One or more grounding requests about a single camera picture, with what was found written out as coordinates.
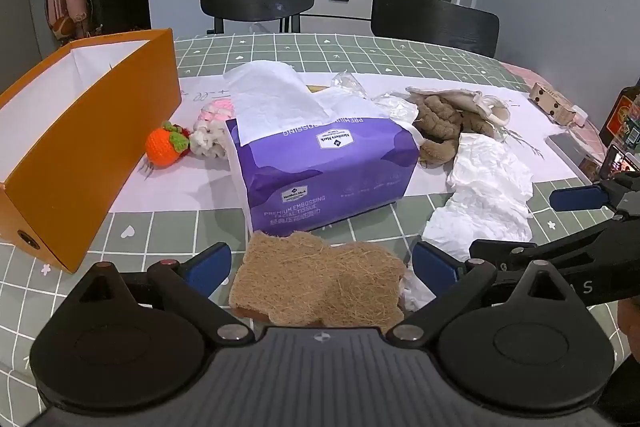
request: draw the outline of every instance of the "purple tissue package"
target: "purple tissue package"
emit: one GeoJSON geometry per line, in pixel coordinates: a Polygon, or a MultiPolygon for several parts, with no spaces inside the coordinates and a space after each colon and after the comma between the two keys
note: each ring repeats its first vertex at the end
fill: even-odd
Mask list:
{"type": "Polygon", "coordinates": [[[341,118],[240,145],[226,123],[231,174],[249,230],[287,236],[404,196],[418,160],[409,131],[388,118],[341,118]]]}

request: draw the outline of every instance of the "orange shoe box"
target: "orange shoe box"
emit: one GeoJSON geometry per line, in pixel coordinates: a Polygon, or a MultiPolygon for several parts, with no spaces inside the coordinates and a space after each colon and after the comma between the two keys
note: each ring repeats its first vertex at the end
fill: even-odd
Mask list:
{"type": "Polygon", "coordinates": [[[75,272],[146,136],[180,104],[171,30],[58,49],[0,94],[0,236],[75,272]]]}

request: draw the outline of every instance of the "white crochet toy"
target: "white crochet toy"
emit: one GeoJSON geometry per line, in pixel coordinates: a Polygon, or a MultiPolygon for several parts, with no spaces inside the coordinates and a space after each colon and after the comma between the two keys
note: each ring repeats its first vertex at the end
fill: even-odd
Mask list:
{"type": "Polygon", "coordinates": [[[219,98],[207,103],[200,116],[193,124],[193,132],[189,136],[191,152],[203,156],[225,156],[222,147],[225,121],[235,118],[234,106],[229,98],[219,98]]]}

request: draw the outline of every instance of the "brown plush toy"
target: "brown plush toy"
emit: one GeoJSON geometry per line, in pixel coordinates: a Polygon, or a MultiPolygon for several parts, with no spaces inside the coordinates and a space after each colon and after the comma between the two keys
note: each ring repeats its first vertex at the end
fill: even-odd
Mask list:
{"type": "Polygon", "coordinates": [[[435,167],[452,160],[458,152],[461,132],[494,137],[494,127],[476,113],[457,110],[437,94],[411,93],[409,102],[418,106],[414,127],[425,138],[420,162],[435,167]]]}

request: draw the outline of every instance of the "small toy figure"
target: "small toy figure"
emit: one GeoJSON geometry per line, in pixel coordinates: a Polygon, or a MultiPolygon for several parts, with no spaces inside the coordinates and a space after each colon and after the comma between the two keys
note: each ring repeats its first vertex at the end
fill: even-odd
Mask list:
{"type": "Polygon", "coordinates": [[[187,129],[169,121],[163,122],[161,127],[151,131],[145,142],[144,167],[148,169],[149,174],[154,168],[168,167],[185,156],[189,152],[189,135],[187,129]]]}

